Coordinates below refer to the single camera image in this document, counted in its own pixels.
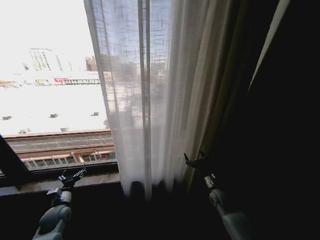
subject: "window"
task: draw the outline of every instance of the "window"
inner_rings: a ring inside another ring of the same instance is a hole
[[[16,173],[8,162],[0,169],[110,163],[116,157],[84,2],[19,4],[0,3],[0,135],[16,154]]]

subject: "red sign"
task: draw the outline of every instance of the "red sign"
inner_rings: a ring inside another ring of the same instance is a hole
[[[56,83],[61,83],[62,81],[68,80],[67,77],[63,77],[63,78],[54,77],[53,79]]]

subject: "curtain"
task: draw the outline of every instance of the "curtain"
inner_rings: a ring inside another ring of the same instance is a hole
[[[121,184],[190,185],[228,56],[231,0],[84,0]]]

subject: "window sill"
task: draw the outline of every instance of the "window sill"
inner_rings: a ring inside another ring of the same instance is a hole
[[[108,172],[103,174],[84,176],[82,179],[75,183],[74,187],[78,188],[90,185],[110,184],[119,182],[120,174],[118,172]],[[61,187],[62,183],[58,179],[33,181],[19,186],[0,187],[0,197],[15,194],[42,192]]]

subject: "building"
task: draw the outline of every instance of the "building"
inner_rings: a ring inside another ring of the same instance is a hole
[[[96,72],[97,71],[97,64],[96,64],[96,58],[95,56],[85,57],[85,69],[90,72]]]
[[[56,70],[58,67],[57,59],[55,59],[55,55],[52,50],[47,48],[30,48],[29,49],[32,65],[34,70],[43,71],[43,70]]]

